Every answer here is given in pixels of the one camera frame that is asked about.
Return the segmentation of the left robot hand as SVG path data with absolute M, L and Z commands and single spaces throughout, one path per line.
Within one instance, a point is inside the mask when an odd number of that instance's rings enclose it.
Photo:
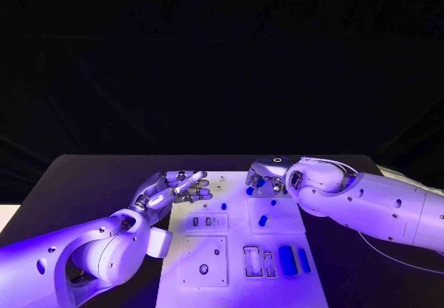
M 141 214 L 150 225 L 157 224 L 174 203 L 212 198 L 204 171 L 157 172 L 135 190 L 128 209 Z

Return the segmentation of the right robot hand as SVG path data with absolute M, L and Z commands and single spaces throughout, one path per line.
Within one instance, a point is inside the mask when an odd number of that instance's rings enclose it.
M 261 197 L 278 195 L 285 186 L 285 175 L 291 165 L 288 158 L 275 155 L 255 160 L 246 172 L 246 194 Z

